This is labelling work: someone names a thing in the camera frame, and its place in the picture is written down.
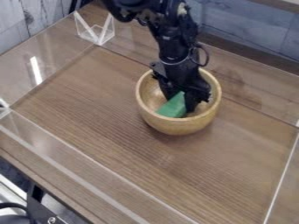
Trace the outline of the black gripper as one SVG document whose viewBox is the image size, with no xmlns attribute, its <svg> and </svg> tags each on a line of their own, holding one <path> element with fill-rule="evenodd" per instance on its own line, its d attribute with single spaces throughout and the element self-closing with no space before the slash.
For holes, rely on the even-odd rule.
<svg viewBox="0 0 299 224">
<path fill-rule="evenodd" d="M 188 113 L 195 111 L 200 102 L 208 102 L 211 98 L 211 84 L 202 77 L 200 66 L 198 57 L 190 57 L 174 64 L 162 61 L 150 64 L 166 100 L 171 100 L 179 92 L 184 92 Z"/>
</svg>

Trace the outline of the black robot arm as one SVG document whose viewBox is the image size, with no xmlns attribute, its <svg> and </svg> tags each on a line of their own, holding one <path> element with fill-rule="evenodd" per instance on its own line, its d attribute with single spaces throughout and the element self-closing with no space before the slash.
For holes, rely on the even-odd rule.
<svg viewBox="0 0 299 224">
<path fill-rule="evenodd" d="M 114 18 L 134 20 L 146 26 L 159 47 L 159 60 L 151 63 L 163 95 L 170 100 L 183 92 L 184 107 L 191 113 L 211 97 L 211 84 L 200 76 L 199 28 L 186 0 L 102 0 Z"/>
</svg>

